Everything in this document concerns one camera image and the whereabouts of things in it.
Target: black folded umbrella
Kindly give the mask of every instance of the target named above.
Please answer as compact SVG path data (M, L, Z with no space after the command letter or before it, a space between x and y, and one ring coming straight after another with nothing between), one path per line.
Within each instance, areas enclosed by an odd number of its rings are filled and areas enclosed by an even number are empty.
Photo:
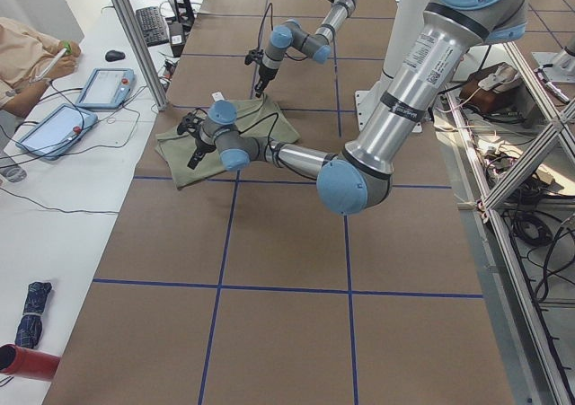
M48 294L52 289L49 282L32 282L24 304L22 319L16 332L14 344L24 348L35 348L42 334L42 320Z

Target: robotic arm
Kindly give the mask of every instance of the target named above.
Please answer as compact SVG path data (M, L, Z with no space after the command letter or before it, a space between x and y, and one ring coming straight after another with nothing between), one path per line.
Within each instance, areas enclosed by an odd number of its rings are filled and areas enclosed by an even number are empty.
M372 207L389 195L395 154L453 75L463 54L472 46L520 38L526 27L526 7L526 0L430 0L423 14L423 31L411 52L359 137L339 154L265 137L242 137L234 124L234 106L217 101L206 119L188 118L186 123L184 118L181 124L181 133L188 130L197 140L192 162L203 155L203 149L217 149L229 171L241 170L250 161L264 161L316 178L320 199L338 214L355 214ZM267 50L273 57L280 58L277 50L284 53L290 45L300 44L294 42L296 35L287 37L291 40L282 43L283 48L272 39ZM268 65L261 66L260 74L267 74L269 69Z
M336 32L344 21L356 9L357 0L328 0L332 2L332 9L323 19L322 25L314 35L301 29L299 22L289 19L276 26L270 36L270 42L265 50L250 50L245 57L245 64L255 62L260 66L260 80L255 85L255 95L260 98L268 83L275 79L281 62L289 48L295 48L307 57L320 64L325 63L332 53L330 44Z

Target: tablet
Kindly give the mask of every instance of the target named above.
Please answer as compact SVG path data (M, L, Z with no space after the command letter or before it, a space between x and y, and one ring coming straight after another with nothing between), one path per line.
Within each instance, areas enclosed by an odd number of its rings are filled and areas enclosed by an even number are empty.
M56 160L98 122L95 113L62 104L16 142L23 151Z
M134 78L129 68L96 68L75 104L88 110L117 109L128 97Z

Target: sleeve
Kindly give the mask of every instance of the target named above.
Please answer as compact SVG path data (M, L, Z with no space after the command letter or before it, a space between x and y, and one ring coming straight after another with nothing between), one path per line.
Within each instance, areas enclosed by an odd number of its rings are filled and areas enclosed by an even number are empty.
M43 48L50 52L52 55L56 55L59 52L58 44L60 40L55 39L51 35L42 34L41 32L36 31L31 26L25 25L24 23L17 21L13 21L13 23L17 26L18 31L38 40L40 43L42 43Z
M0 80L0 110L3 109L6 103L13 98L7 94L11 90L12 86L7 84L4 80Z

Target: human hand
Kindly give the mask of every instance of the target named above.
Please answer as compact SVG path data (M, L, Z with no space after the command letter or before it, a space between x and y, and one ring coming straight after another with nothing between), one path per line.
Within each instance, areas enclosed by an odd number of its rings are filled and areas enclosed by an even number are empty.
M71 41L71 40L62 40L58 43L57 45L57 49L58 50L62 50L63 48L66 47L66 45L69 44L70 45L70 53L72 54L73 57L79 57L80 54L82 53L82 50L80 49L80 45L78 43L76 43L75 41Z
M58 60L54 67L48 71L46 77L53 80L66 75L71 75L75 70L75 62L75 57L71 55L63 56Z

